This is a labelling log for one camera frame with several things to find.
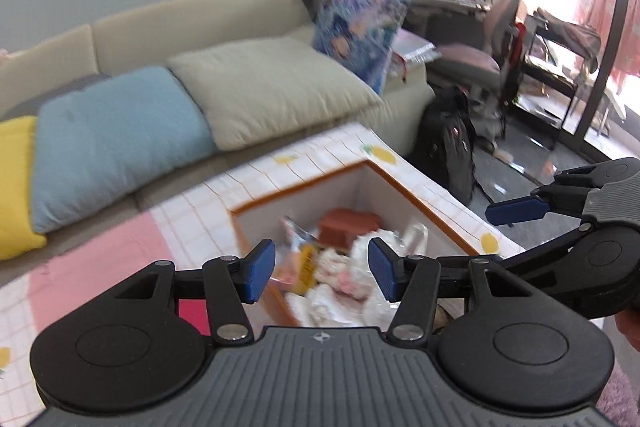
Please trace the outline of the white plastic bag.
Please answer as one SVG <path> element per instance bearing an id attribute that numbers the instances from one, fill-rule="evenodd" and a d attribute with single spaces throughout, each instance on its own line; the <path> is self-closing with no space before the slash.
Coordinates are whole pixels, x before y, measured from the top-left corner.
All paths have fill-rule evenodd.
<path id="1" fill-rule="evenodd" d="M 411 220 L 405 231 L 390 231 L 378 229 L 367 234 L 359 235 L 352 243 L 349 251 L 350 274 L 352 280 L 358 283 L 374 283 L 369 268 L 368 247 L 371 239 L 383 239 L 399 257 L 417 255 L 425 257 L 427 253 L 428 228 L 424 223 Z"/>

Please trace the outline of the yellow pillow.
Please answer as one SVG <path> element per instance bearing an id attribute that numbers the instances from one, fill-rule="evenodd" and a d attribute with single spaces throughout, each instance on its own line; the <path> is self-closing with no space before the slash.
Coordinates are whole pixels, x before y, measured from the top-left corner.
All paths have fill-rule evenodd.
<path id="1" fill-rule="evenodd" d="M 1 260 L 14 259 L 47 245 L 30 221 L 30 189 L 34 160 L 36 116 L 1 123 Z"/>

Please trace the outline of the colourful snack packet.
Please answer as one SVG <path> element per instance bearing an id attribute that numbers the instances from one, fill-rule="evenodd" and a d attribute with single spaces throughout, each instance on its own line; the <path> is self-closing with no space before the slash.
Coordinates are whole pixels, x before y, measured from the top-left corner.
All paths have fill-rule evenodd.
<path id="1" fill-rule="evenodd" d="M 277 248 L 271 278 L 284 290 L 305 296 L 316 285 L 320 248 L 317 239 L 289 217 L 281 220 L 284 243 Z"/>

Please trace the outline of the pink checkered tablecloth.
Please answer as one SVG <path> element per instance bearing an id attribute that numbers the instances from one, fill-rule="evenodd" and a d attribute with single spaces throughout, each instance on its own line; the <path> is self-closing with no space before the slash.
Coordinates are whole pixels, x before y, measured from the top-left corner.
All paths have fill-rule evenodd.
<path id="1" fill-rule="evenodd" d="M 486 254 L 484 237 L 509 258 L 522 247 L 412 169 L 372 131 L 345 124 L 277 150 L 198 184 L 139 213 L 64 254 L 32 251 L 1 265 L 1 422 L 25 426 L 43 405 L 28 351 L 52 321 L 157 259 L 193 269 L 223 254 L 239 254 L 232 210 L 370 159 L 407 187 L 462 239 L 471 254 Z"/>

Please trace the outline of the brown felt piece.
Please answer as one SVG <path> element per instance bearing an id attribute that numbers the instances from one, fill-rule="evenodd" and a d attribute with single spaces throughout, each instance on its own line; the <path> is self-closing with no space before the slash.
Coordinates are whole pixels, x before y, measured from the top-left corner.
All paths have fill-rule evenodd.
<path id="1" fill-rule="evenodd" d="M 337 251 L 349 251 L 354 240 L 382 228 L 383 220 L 376 213 L 334 208 L 319 222 L 318 243 Z"/>

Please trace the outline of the black folding chair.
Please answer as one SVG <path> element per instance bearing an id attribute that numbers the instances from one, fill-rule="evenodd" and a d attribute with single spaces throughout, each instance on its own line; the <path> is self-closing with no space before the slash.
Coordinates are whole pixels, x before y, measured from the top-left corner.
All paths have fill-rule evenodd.
<path id="1" fill-rule="evenodd" d="M 541 8 L 526 17 L 513 104 L 550 129 L 551 147 L 597 72 L 600 49 L 601 37 L 589 25 L 561 20 Z"/>

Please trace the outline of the white orange storage box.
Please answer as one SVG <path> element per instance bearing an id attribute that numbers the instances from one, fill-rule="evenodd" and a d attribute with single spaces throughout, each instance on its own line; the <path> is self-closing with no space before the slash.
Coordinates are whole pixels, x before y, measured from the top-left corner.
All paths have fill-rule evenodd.
<path id="1" fill-rule="evenodd" d="M 258 303 L 254 332 L 267 326 L 388 329 L 388 303 L 369 269 L 379 237 L 400 257 L 475 254 L 469 242 L 391 174 L 363 160 L 248 202 L 231 213 L 238 242 L 276 245 L 276 267 Z"/>

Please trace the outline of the blue pillow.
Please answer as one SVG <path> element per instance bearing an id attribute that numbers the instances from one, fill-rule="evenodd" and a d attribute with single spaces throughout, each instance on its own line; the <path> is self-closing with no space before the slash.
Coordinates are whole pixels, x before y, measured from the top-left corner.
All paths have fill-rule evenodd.
<path id="1" fill-rule="evenodd" d="M 38 113 L 32 227 L 73 225 L 216 150 L 201 109 L 165 67 L 52 98 Z"/>

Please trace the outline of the pink floral cloth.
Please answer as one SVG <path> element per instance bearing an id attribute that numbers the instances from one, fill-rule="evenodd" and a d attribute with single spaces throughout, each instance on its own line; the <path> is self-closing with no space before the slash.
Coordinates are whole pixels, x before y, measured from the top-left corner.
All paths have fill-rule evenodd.
<path id="1" fill-rule="evenodd" d="M 358 301 L 366 300 L 371 295 L 374 283 L 369 269 L 360 261 L 339 254 L 332 248 L 323 249 L 318 254 L 314 279 Z"/>

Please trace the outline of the pink desk chair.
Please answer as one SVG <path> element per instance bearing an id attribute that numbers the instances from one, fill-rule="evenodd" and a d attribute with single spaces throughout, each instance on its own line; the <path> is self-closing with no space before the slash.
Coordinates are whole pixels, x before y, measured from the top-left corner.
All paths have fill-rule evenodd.
<path id="1" fill-rule="evenodd" d="M 466 93 L 472 124 L 485 150 L 495 150 L 506 127 L 503 91 L 520 3 L 499 0 L 492 6 L 484 19 L 485 42 L 481 49 L 460 42 L 438 46 L 440 57 L 426 69 L 439 86 L 453 84 Z"/>

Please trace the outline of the pink folder on sofa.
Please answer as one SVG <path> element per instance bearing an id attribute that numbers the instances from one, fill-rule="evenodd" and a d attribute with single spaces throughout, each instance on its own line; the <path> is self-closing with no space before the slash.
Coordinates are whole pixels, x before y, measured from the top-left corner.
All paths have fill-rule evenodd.
<path id="1" fill-rule="evenodd" d="M 392 61 L 388 73 L 405 80 L 409 72 L 434 62 L 442 54 L 433 43 L 405 29 L 399 29 L 392 45 Z"/>

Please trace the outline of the beige sofa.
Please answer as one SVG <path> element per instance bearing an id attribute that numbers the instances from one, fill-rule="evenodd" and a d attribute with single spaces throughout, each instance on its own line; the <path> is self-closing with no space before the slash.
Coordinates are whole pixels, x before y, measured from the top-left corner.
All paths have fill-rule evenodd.
<path id="1" fill-rule="evenodd" d="M 399 153 L 410 150 L 434 98 L 423 67 L 374 92 L 311 45 L 302 0 L 168 0 L 78 26 L 14 54 L 1 67 L 1 110 L 75 94 L 165 66 L 201 109 L 216 145 L 93 207 L 125 219 L 184 188 L 306 136 L 357 121 Z"/>

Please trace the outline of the pink fluffy rug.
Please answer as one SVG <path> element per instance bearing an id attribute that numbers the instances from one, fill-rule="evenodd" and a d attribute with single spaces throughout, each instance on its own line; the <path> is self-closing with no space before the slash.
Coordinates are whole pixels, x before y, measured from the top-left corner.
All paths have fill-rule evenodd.
<path id="1" fill-rule="evenodd" d="M 617 426 L 640 426 L 638 399 L 618 362 L 597 401 L 597 409 Z"/>

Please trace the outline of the beige pillow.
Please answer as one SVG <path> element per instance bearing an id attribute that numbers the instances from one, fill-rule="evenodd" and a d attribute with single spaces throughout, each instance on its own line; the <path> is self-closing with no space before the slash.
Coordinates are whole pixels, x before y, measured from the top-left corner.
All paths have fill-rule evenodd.
<path id="1" fill-rule="evenodd" d="M 232 41 L 167 60 L 231 152 L 329 124 L 381 103 L 337 61 L 288 37 Z"/>

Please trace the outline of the black backpack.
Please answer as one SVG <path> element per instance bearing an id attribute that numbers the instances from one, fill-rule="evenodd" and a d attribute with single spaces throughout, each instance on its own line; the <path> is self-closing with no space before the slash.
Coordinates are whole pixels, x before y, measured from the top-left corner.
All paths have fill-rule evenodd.
<path id="1" fill-rule="evenodd" d="M 456 86 L 443 87 L 424 109 L 407 160 L 467 206 L 476 185 L 475 140 L 466 94 Z"/>

